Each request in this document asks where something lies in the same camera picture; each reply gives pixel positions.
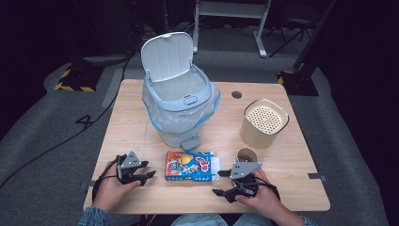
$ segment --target snack box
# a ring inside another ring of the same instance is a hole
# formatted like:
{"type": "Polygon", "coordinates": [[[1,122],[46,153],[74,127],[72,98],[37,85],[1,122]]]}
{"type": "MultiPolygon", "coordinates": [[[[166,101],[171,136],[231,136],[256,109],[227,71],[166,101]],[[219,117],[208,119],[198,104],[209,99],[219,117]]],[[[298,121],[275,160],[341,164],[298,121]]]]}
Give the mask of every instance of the snack box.
{"type": "Polygon", "coordinates": [[[220,158],[211,152],[167,152],[167,181],[218,181],[220,158]]]}

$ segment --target sleeve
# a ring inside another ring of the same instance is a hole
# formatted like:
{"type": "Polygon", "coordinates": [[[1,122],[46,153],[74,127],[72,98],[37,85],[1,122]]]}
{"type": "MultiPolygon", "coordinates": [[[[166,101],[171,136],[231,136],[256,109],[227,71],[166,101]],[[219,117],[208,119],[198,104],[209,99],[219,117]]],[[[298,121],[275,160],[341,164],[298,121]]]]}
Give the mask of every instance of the sleeve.
{"type": "Polygon", "coordinates": [[[310,219],[305,218],[303,216],[301,216],[301,217],[305,219],[305,221],[303,222],[303,226],[318,226],[316,223],[314,223],[310,219]]]}
{"type": "Polygon", "coordinates": [[[88,207],[79,220],[78,226],[110,226],[111,216],[102,209],[88,207]]]}

